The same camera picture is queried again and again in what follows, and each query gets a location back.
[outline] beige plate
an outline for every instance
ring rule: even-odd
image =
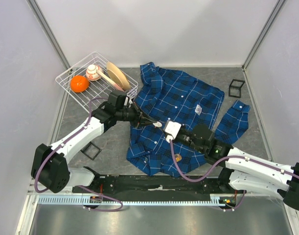
[[[124,73],[111,62],[107,62],[107,73],[109,77],[123,90],[127,91],[131,88],[130,83]]]

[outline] shirt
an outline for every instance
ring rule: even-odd
[[[224,99],[224,92],[179,70],[156,67],[154,63],[140,66],[143,88],[135,98],[137,105],[163,125],[168,121],[184,124],[192,130],[197,124],[213,128]],[[240,101],[224,115],[215,136],[227,143],[234,143],[248,128],[249,106]],[[175,153],[182,156],[178,165],[188,173],[206,163],[204,155],[189,147],[174,143]],[[170,144],[164,133],[149,125],[131,127],[131,141],[127,160],[148,175],[163,172],[179,176],[172,157]]]

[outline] white wire dish rack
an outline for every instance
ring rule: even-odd
[[[71,96],[73,97],[87,112],[89,111],[89,101],[93,98],[108,98],[110,92],[115,89],[107,83],[102,77],[97,81],[90,81],[89,87],[81,93],[75,93],[70,88],[70,81],[76,75],[86,77],[86,69],[89,65],[99,65],[103,68],[104,73],[107,75],[106,64],[108,60],[97,52],[93,52],[86,56],[84,59],[73,65],[67,71],[56,77],[56,82]],[[137,95],[138,82],[123,72],[128,79],[131,88],[126,91],[130,99]],[[93,101],[92,109],[97,108],[104,100]]]

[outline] robotic arm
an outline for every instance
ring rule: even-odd
[[[39,173],[38,181],[52,192],[60,192],[66,186],[89,186],[96,172],[88,167],[71,168],[68,163],[75,154],[94,138],[106,132],[117,121],[129,121],[134,127],[162,124],[153,120],[121,91],[111,92],[91,116],[77,129],[61,140],[37,147],[31,176],[36,178],[44,160],[52,154]],[[247,190],[274,196],[288,206],[299,210],[299,163],[294,167],[273,163],[236,147],[223,143],[205,125],[197,125],[188,131],[180,123],[168,121],[163,129],[168,142],[179,142],[205,155],[210,164],[223,167],[218,184],[222,191],[228,189]]]

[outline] shirt label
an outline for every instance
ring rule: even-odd
[[[202,113],[202,107],[200,107],[199,104],[196,106],[195,113],[197,113],[198,115]]]

